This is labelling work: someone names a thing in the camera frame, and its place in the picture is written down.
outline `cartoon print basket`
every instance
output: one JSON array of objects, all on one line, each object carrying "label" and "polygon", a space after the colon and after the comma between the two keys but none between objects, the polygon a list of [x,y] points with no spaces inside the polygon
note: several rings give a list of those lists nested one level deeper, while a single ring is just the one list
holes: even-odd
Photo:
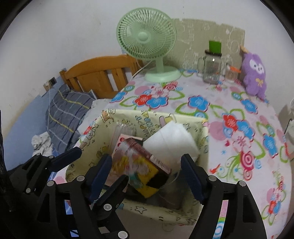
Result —
[{"label": "cartoon print basket", "polygon": [[[136,129],[136,136],[146,140],[171,120],[186,126],[200,151],[198,164],[207,167],[205,166],[208,163],[206,119],[152,111],[107,109],[91,124],[88,134],[77,142],[76,146],[80,147],[83,153],[81,158],[68,167],[66,180],[70,182],[79,175],[85,175],[90,167],[99,162],[103,154],[111,154],[109,149],[117,122],[131,125]],[[194,199],[190,189],[187,189],[184,194],[182,206],[179,210],[170,210],[127,199],[124,199],[118,208],[165,223],[181,225],[193,225],[201,211],[201,206]]]}]

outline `white cloth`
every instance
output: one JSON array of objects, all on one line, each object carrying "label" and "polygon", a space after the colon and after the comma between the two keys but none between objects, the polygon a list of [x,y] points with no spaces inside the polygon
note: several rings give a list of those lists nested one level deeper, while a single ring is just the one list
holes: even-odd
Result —
[{"label": "white cloth", "polygon": [[189,154],[192,158],[199,156],[196,143],[184,126],[170,121],[158,132],[146,139],[143,147],[171,168],[175,174],[181,169],[181,157]]},{"label": "white cloth", "polygon": [[33,156],[37,153],[41,153],[43,156],[52,155],[53,144],[48,132],[44,132],[40,135],[34,135],[32,138],[32,145],[34,148]]},{"label": "white cloth", "polygon": [[83,135],[89,125],[98,117],[100,117],[102,110],[109,104],[111,99],[98,99],[93,101],[91,109],[86,113],[83,122],[78,127],[78,132]]}]

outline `fan hub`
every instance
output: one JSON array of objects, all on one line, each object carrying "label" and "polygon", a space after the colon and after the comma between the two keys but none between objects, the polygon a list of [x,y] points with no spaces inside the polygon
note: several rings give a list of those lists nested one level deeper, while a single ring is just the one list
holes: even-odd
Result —
[{"label": "fan hub", "polygon": [[138,39],[142,42],[146,42],[149,39],[149,34],[145,31],[140,31],[138,33]]}]

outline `white wall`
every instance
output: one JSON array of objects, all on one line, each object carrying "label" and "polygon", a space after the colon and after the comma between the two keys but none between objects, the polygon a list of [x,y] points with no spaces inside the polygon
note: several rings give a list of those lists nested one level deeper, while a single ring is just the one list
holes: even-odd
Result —
[{"label": "white wall", "polygon": [[267,96],[279,114],[294,97],[294,45],[259,0],[33,0],[0,41],[0,109],[7,135],[43,83],[62,68],[121,53],[116,25],[127,11],[158,8],[172,18],[194,18],[245,29],[245,46],[267,73]]}]

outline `green electric fan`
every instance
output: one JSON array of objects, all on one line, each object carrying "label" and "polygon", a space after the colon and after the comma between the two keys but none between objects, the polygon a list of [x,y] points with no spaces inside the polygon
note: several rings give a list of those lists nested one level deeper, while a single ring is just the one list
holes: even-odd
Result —
[{"label": "green electric fan", "polygon": [[145,79],[151,82],[169,82],[180,78],[180,71],[163,65],[163,57],[176,43],[177,31],[171,18],[154,8],[136,8],[125,14],[116,28],[120,46],[132,57],[156,62],[147,71]]}]

